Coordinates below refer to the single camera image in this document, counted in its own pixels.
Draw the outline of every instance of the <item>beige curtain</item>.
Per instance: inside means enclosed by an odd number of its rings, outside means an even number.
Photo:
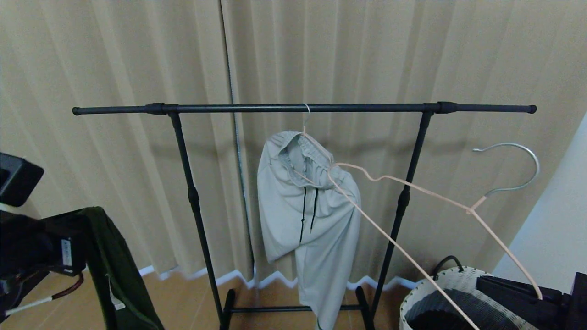
[[[235,103],[536,104],[535,115],[435,115],[415,178],[472,204],[524,181],[532,166],[519,150],[470,149],[532,148],[539,180],[480,208],[511,241],[585,113],[586,9],[570,1],[5,1],[0,149],[46,170],[24,212],[100,205],[139,267],[190,274],[204,262],[169,119],[74,117],[72,106],[230,103],[231,91]],[[264,141],[301,129],[302,115],[236,116],[245,198],[232,115],[182,119],[217,276],[237,269],[251,278],[252,246],[259,278],[295,277],[292,258],[265,262],[255,174]],[[418,114],[314,114],[308,130],[336,160],[404,177],[418,122]],[[389,231],[401,185],[353,175],[365,210]],[[472,218],[417,192],[399,241],[427,268],[456,254],[490,270],[501,256]],[[351,281],[376,278],[385,248],[364,223]],[[389,276],[412,274],[395,253]]]
[[[584,2],[223,1],[237,103],[536,104],[535,115],[435,115],[415,183],[465,204],[493,187],[522,183],[533,171],[522,151],[474,147],[517,142],[533,149],[542,174],[531,187],[492,196],[480,214],[510,242],[566,150],[585,113],[587,5]],[[256,173],[264,141],[301,130],[301,114],[246,114],[245,187],[259,277],[295,277],[292,257],[265,262]],[[313,114],[308,132],[338,161],[373,175],[405,177],[420,115]],[[371,183],[351,171],[363,208],[390,231],[401,184]],[[449,254],[491,270],[496,243],[459,209],[412,192],[399,242],[425,268]],[[362,224],[351,281],[379,276],[386,240]],[[389,278],[413,266],[397,251]]]

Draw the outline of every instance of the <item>white woven basket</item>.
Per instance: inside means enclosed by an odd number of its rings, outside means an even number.
[[[449,268],[440,272],[438,274],[438,280],[436,283],[445,291],[449,290],[453,293],[449,294],[449,296],[461,309],[463,309],[465,313],[467,313],[467,316],[473,319],[473,322],[475,322],[477,326],[479,326],[481,329],[485,329],[487,326],[484,327],[484,324],[488,324],[487,322],[498,322],[499,320],[496,320],[495,316],[499,315],[498,318],[503,318],[502,321],[507,322],[510,325],[509,328],[512,328],[511,325],[513,325],[517,329],[537,330],[536,327],[529,324],[518,315],[512,313],[509,309],[506,309],[475,288],[478,277],[492,276],[491,274],[471,267],[463,268],[464,271],[462,272],[459,272],[458,267]],[[400,307],[400,330],[412,330],[407,320],[412,320],[414,313],[419,315],[422,312],[429,310],[454,311],[454,313],[457,313],[444,297],[440,296],[442,299],[436,298],[436,295],[438,295],[438,293],[435,294],[436,291],[436,288],[432,286],[430,282],[424,280],[409,293]],[[466,294],[470,295],[461,295],[458,291],[465,292]],[[474,296],[473,299],[477,301],[474,304],[471,303],[471,299],[460,299],[461,296],[467,296],[471,298],[471,295]],[[473,318],[472,314],[477,314],[477,319]],[[485,319],[480,319],[479,315],[487,316],[483,316]]]

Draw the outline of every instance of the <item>floor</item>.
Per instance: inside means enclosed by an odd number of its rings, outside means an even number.
[[[153,305],[166,329],[218,329],[212,292],[206,276],[186,280],[174,273],[165,281],[155,274],[144,277]],[[23,304],[47,297],[75,282],[57,274],[49,274],[30,294]],[[268,287],[248,290],[240,279],[234,279],[219,287],[222,301],[230,288],[237,292],[237,307],[298,305],[297,289],[290,289],[279,281]],[[374,289],[364,287],[367,300],[371,301]],[[397,311],[407,291],[398,288],[384,292],[375,317],[376,329],[397,329]],[[353,291],[347,291],[346,304],[355,304]],[[313,329],[315,316],[311,312],[271,312],[235,314],[231,329]],[[104,329],[100,305],[92,279],[87,274],[84,284],[74,293],[10,316],[0,324],[0,329]],[[335,329],[364,329],[359,311],[341,311]]]

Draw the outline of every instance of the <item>silver metal hook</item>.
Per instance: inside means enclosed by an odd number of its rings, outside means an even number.
[[[534,160],[534,165],[535,165],[536,170],[534,171],[534,175],[526,183],[520,184],[519,186],[511,187],[511,188],[492,189],[487,194],[485,194],[485,197],[489,197],[490,195],[497,193],[498,191],[513,191],[513,190],[522,189],[522,188],[526,187],[527,185],[531,184],[532,181],[534,181],[534,179],[536,179],[536,177],[538,177],[538,174],[540,173],[540,161],[538,160],[538,157],[536,156],[536,154],[532,150],[530,150],[530,149],[528,149],[518,143],[511,143],[511,142],[497,143],[497,144],[492,145],[491,147],[487,147],[484,149],[475,148],[475,149],[473,149],[473,151],[484,152],[486,150],[493,149],[495,147],[500,147],[500,146],[512,146],[512,147],[516,147],[516,148],[522,149],[523,151],[527,152],[530,155],[530,157],[532,157],[532,159]]]
[[[308,106],[306,103],[302,104],[308,108],[308,116],[303,120],[303,132],[306,133],[306,125],[308,124],[308,119],[310,119],[310,114],[312,114],[312,112],[310,111],[310,106]]]

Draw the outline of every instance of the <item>rack foot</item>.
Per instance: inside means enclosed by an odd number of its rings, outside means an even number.
[[[232,317],[232,308],[234,306],[234,299],[236,294],[233,289],[228,290],[226,294],[226,302],[222,310],[222,320],[220,320],[220,330],[228,330],[230,327],[230,318]]]
[[[363,323],[365,324],[366,330],[375,330],[375,326],[373,325],[373,319],[370,316],[369,312],[369,304],[367,303],[367,299],[365,298],[365,292],[363,292],[362,287],[358,287],[355,290],[355,294],[357,295],[357,301],[361,306],[361,315],[363,316]]]

